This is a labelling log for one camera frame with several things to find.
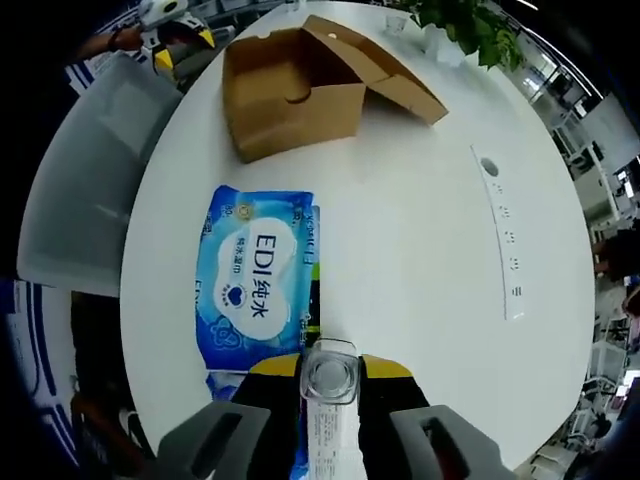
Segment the green leaves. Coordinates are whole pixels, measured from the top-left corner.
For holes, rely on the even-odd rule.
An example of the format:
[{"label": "green leaves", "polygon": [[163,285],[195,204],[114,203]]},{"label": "green leaves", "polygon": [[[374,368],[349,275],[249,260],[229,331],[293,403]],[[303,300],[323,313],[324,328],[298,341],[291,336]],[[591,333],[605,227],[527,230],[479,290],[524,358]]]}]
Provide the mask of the green leaves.
[{"label": "green leaves", "polygon": [[402,10],[412,12],[420,28],[444,28],[465,55],[479,50],[479,64],[502,64],[515,70],[523,61],[516,36],[506,20],[482,5],[483,0],[401,0]]}]

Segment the cardboard box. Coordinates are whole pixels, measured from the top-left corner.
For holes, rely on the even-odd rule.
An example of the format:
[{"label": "cardboard box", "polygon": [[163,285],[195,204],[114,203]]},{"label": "cardboard box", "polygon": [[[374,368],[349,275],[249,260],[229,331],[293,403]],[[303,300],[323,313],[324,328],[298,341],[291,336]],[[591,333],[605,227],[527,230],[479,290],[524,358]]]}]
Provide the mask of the cardboard box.
[{"label": "cardboard box", "polygon": [[244,161],[356,134],[367,88],[434,124],[447,109],[368,38],[310,16],[227,47],[224,109]]}]

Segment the power outlet strip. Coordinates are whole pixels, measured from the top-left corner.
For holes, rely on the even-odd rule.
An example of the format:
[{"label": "power outlet strip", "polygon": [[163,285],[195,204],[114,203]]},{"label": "power outlet strip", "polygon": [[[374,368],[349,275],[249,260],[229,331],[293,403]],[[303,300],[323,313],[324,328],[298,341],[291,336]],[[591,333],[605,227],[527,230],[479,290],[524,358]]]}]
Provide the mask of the power outlet strip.
[{"label": "power outlet strip", "polygon": [[500,178],[499,165],[491,158],[477,155],[473,147],[471,151],[485,185],[496,227],[502,263],[504,316],[508,321],[521,320],[525,314],[526,288],[522,281],[524,267],[519,252],[520,242],[516,225],[518,214],[508,189]]}]

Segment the wet wipes package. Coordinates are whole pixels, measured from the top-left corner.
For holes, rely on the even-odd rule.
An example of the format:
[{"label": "wet wipes package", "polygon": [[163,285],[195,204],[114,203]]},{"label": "wet wipes package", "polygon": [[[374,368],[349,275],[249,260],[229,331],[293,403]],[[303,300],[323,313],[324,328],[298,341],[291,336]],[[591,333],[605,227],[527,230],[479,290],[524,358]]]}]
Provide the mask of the wet wipes package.
[{"label": "wet wipes package", "polygon": [[317,264],[313,195],[216,190],[196,267],[196,338],[210,370],[301,350]]}]

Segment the white round table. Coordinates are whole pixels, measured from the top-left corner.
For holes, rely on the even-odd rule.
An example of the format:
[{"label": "white round table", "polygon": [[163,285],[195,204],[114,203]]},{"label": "white round table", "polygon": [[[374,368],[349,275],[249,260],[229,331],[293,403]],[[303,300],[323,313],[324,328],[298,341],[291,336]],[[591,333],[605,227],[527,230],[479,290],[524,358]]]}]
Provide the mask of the white round table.
[{"label": "white round table", "polygon": [[[551,137],[497,68],[438,65],[418,28],[383,33],[388,9],[281,6],[242,37],[300,26],[314,13],[393,53],[450,113],[426,127],[371,96],[358,135],[244,165],[222,112],[218,57],[160,138],[140,185],[121,279],[131,392],[154,450],[210,401],[195,340],[199,237],[214,190],[298,189],[321,208],[323,334],[407,366],[498,442],[516,467],[574,408],[589,358],[594,281],[580,203]],[[472,153],[500,167],[517,211],[526,311],[507,321],[496,228]]]}]

